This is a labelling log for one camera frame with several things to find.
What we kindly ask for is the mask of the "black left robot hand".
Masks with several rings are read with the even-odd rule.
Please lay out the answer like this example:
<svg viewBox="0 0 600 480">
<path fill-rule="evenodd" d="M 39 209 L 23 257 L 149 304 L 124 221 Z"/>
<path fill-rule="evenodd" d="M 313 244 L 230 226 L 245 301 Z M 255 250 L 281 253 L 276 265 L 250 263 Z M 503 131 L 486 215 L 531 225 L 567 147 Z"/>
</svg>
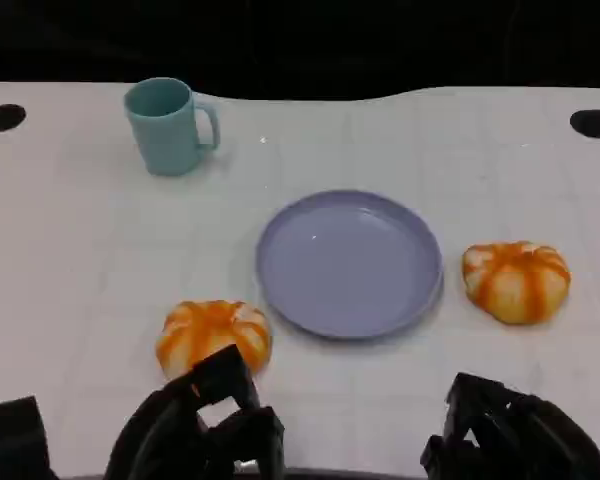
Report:
<svg viewBox="0 0 600 480">
<path fill-rule="evenodd" d="M 122 429 L 105 479 L 232 479 L 255 462 L 285 475 L 284 426 L 260 404 L 249 368 L 230 345 L 154 391 Z"/>
</svg>

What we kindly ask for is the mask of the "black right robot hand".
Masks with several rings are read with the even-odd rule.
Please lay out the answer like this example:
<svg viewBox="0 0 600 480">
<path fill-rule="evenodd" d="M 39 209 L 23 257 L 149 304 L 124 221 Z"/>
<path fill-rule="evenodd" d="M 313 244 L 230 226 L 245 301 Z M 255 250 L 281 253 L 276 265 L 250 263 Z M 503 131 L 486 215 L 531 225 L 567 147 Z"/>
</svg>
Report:
<svg viewBox="0 0 600 480">
<path fill-rule="evenodd" d="M 430 479 L 600 479 L 598 446 L 550 401 L 459 373 L 446 404 L 420 457 Z"/>
</svg>

